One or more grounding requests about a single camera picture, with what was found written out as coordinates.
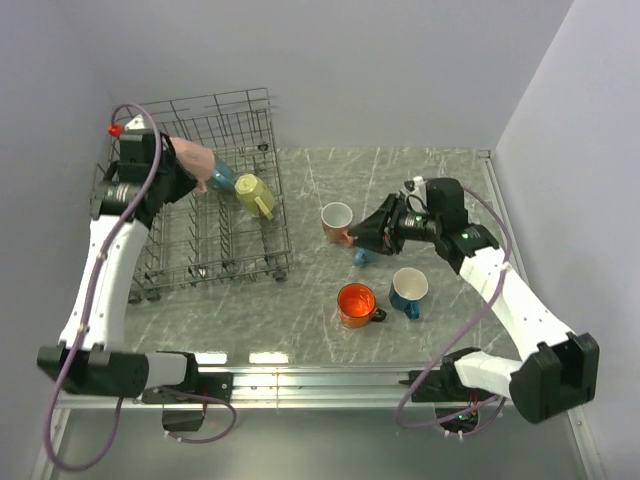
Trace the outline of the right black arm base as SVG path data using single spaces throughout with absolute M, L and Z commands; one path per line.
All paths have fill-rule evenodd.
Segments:
M 434 369 L 411 395 L 413 403 L 479 403 L 493 396 L 482 389 L 463 386 L 455 370 Z

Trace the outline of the blue patterned mug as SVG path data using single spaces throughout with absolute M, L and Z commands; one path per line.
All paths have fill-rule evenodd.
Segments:
M 364 248 L 357 248 L 352 258 L 352 264 L 356 267 L 362 267 L 366 264 L 376 262 L 378 258 L 379 254 L 377 254 L 376 252 Z

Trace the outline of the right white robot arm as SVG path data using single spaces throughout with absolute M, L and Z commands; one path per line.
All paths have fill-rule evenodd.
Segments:
M 463 401 L 484 391 L 489 402 L 511 401 L 531 424 L 595 397 L 597 341 L 589 333 L 576 334 L 541 302 L 511 265 L 511 242 L 501 245 L 486 227 L 470 222 L 465 206 L 470 192 L 454 178 L 417 176 L 348 231 L 355 246 L 387 256 L 401 253 L 407 241 L 433 244 L 437 255 L 486 303 L 409 383 L 396 408 L 399 426 L 405 424 L 405 405 L 428 379 L 438 381 L 444 401 Z M 453 349 L 488 312 L 509 334 L 517 360 L 475 347 Z

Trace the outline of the salmon pink mug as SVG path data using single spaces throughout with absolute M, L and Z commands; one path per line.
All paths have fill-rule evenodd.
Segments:
M 353 238 L 348 231 L 353 221 L 351 208 L 342 202 L 331 202 L 321 210 L 321 222 L 327 240 L 332 244 L 351 247 Z

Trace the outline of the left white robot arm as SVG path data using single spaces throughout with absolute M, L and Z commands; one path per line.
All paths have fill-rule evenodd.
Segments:
M 155 216 L 190 194 L 197 180 L 179 161 L 181 138 L 139 130 L 118 141 L 119 159 L 92 192 L 88 257 L 75 304 L 57 344 L 40 348 L 37 365 L 71 395 L 136 398 L 165 387 L 189 402 L 202 381 L 194 354 L 125 351 L 124 317 Z

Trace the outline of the light blue yellow-inside mug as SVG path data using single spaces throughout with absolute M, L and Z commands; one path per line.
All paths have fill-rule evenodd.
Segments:
M 207 180 L 207 186 L 220 191 L 235 190 L 235 174 L 232 169 L 222 160 L 216 158 L 214 170 Z

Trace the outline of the light pink mug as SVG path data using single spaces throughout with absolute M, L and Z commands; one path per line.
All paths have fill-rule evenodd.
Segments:
M 180 137 L 170 138 L 176 157 L 183 169 L 196 180 L 196 191 L 202 194 L 208 190 L 216 159 L 212 150 Z

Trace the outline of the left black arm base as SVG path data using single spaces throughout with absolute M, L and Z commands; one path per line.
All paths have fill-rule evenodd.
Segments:
M 230 372 L 197 374 L 195 382 L 189 385 L 154 387 L 141 396 L 143 404 L 195 404 L 201 400 L 191 395 L 206 396 L 229 402 L 233 389 L 234 375 Z

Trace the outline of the pale yellow mug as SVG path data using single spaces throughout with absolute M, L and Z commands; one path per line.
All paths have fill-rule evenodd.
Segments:
M 252 217 L 273 219 L 275 197 L 259 177 L 254 174 L 241 175 L 234 188 L 236 197 Z

